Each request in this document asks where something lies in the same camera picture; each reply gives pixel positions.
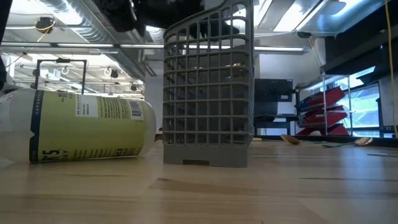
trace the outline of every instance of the computer monitor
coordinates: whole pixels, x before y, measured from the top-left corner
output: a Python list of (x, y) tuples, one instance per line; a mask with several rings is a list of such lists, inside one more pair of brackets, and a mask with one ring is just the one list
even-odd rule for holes
[(292, 98), (293, 80), (255, 79), (255, 102), (292, 102)]

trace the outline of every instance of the wooden surface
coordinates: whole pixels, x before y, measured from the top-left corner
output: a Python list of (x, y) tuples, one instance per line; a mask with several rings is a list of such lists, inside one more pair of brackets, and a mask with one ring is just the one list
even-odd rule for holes
[(247, 169), (0, 159), (0, 223), (397, 223), (396, 149), (254, 142)]

